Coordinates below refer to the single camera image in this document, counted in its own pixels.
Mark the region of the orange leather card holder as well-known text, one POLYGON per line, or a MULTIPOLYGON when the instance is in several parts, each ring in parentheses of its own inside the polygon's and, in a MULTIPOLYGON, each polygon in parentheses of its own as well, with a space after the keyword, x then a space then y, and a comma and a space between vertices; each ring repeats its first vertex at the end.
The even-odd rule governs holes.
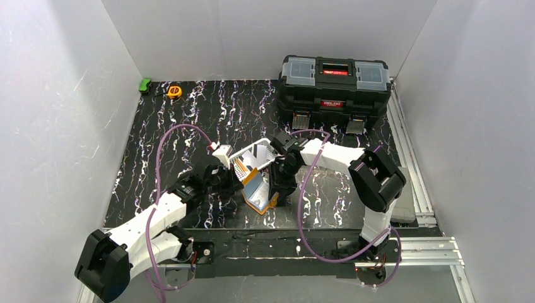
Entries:
POLYGON ((245 202, 259 215, 264 215, 268 209, 276 207, 279 194, 270 194, 269 183, 257 168, 251 171, 242 184, 245 202))

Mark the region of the white plastic basket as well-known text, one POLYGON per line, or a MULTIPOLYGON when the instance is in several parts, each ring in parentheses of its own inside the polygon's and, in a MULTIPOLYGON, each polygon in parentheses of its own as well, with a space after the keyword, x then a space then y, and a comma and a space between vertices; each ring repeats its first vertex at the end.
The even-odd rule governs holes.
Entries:
POLYGON ((240 181, 244 181, 254 170, 266 168, 278 156, 267 138, 259 139, 230 156, 230 163, 240 181))

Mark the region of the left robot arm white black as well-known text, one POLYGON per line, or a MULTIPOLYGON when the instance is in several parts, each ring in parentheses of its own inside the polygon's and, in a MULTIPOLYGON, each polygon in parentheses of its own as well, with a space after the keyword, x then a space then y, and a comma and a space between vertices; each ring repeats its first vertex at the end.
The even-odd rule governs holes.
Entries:
POLYGON ((229 198, 243 189, 233 164, 216 157, 197 163, 161 195, 158 203, 126 223, 93 231, 83 247, 74 275, 102 302, 112 302, 132 278, 169 259, 195 263, 200 253, 194 238, 176 226, 207 195, 229 198))

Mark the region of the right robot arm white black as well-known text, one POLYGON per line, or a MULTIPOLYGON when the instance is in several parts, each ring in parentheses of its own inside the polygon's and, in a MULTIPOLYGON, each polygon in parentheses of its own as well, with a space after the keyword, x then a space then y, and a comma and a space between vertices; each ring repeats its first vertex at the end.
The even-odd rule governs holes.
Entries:
POLYGON ((347 175, 365 207, 358 243, 363 253, 377 254, 389 240, 394 205, 407 183, 401 169, 381 146, 371 149, 335 145, 319 138, 280 132, 270 141, 278 154, 268 167, 270 202, 279 205, 297 188, 303 166, 320 166, 347 175))

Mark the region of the white striped card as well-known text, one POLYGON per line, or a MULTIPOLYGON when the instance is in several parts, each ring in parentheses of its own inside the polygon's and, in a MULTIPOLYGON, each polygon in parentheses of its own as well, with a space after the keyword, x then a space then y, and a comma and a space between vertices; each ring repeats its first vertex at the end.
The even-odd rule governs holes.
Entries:
POLYGON ((269 150, 264 145, 254 145, 247 149, 241 156, 241 162, 248 168, 260 168, 269 161, 269 150))

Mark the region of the yellow tape measure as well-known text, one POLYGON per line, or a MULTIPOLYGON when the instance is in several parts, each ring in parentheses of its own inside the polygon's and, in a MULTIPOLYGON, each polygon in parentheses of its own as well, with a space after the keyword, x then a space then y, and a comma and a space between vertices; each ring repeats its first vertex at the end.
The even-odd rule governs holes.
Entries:
POLYGON ((167 97, 171 99, 180 98, 182 96, 182 89, 178 85, 170 86, 167 92, 167 97))

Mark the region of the black red toolbox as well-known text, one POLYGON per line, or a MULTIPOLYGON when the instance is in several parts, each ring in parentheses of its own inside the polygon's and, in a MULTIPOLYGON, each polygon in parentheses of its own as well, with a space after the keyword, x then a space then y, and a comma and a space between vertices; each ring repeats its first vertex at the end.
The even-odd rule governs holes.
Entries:
POLYGON ((381 60, 287 55, 278 77, 280 119, 293 129, 335 124, 362 134, 386 113, 393 83, 381 60))

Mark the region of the green small object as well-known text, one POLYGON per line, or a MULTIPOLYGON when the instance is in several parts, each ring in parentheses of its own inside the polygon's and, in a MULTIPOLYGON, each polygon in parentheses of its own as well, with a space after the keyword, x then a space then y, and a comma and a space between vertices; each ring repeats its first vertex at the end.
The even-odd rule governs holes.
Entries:
POLYGON ((141 94, 147 94, 150 91, 151 84, 152 84, 151 78, 143 78, 138 87, 139 92, 141 94))

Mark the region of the grey plastic case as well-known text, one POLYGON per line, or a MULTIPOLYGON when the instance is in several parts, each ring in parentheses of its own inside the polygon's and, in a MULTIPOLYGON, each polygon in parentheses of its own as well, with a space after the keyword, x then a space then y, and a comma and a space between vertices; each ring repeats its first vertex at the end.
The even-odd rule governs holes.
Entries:
POLYGON ((399 170, 405 176, 406 184, 404 185, 401 196, 397 199, 396 205, 392 211, 391 222, 411 223, 416 220, 411 176, 407 168, 399 167, 399 170))

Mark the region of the aluminium right rail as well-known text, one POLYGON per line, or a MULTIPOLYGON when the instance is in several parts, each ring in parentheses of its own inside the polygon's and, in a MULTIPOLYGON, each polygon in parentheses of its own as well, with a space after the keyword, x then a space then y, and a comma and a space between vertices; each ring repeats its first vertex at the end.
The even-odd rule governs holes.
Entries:
POLYGON ((434 209, 420 174, 418 161, 404 120, 400 99, 396 91, 395 77, 391 77, 391 86, 391 99, 387 104, 387 118, 391 126, 391 132, 394 137, 401 165, 407 168, 409 172, 414 197, 414 208, 417 215, 420 217, 434 217, 434 209))

